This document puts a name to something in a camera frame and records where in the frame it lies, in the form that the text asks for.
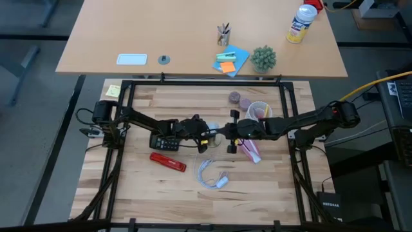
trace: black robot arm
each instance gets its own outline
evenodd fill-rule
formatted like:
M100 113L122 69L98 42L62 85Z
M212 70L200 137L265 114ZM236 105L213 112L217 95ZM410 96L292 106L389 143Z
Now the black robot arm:
M218 133L226 139L277 140L289 131L294 133L295 146L308 149L315 138L329 136L336 128L352 128L360 122L355 105L349 102L331 102L314 111L289 118L265 118L258 121L243 119L238 123L228 123Z
M102 128L104 132L103 146L117 148L120 142L120 130L117 129L119 122L129 122L151 131L151 137L164 139L192 139L203 153L207 144L202 142L213 136L205 121L199 115L191 119L178 121L177 119L158 121L139 113L131 107L122 107L117 120L111 119L113 107L118 107L115 101L99 101L95 105L92 121ZM259 121L243 119L237 122L239 113L232 110L231 115L234 122L227 123L223 128L216 129L216 133L223 134L226 139L231 140L232 149L228 152L235 153L234 141L236 139L253 140L277 140L289 131L294 133L294 143L299 149L310 148L316 137L328 136L336 128L352 128L360 122L356 108L349 102L331 102L327 106L314 111L303 113L289 118L265 118Z

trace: spray can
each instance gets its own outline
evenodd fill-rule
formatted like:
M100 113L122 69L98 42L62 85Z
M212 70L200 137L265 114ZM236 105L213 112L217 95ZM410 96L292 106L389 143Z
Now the spray can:
M312 5L301 5L296 12L296 16L292 21L292 26L289 29L286 39L291 43L300 43L304 35L306 35L309 26L315 20L317 10Z

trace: blue sticky note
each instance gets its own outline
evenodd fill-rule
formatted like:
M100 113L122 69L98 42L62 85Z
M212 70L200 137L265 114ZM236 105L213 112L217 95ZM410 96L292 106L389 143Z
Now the blue sticky note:
M223 51L222 53L227 52L235 52L236 61L233 62L233 64L236 70L234 72L226 73L229 77L234 77L238 73L240 68L243 66L243 64L246 62L246 60L249 58L250 54L248 51L242 50L233 45L228 45L228 47L226 47L225 51ZM217 61L213 63L212 67L221 71L220 63Z

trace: electronic device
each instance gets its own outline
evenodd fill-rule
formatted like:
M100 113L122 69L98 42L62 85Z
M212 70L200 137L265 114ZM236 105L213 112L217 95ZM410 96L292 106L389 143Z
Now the electronic device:
M333 218L342 222L341 196L336 193L325 193L318 191L317 198L323 208L327 210Z
M161 151L178 151L180 139L165 139L154 133L150 134L149 147Z
M398 102L400 113L406 120L412 121L412 81L397 80L395 81L398 93Z
M412 167L412 128L394 128L392 132L399 161Z

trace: succulent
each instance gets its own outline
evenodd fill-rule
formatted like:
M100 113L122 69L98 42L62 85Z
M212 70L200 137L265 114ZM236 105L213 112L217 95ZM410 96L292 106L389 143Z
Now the succulent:
M254 54L250 58L254 65L255 71L258 73L265 73L269 68L273 68L276 64L276 53L273 48L265 45L263 48L259 47L254 50Z

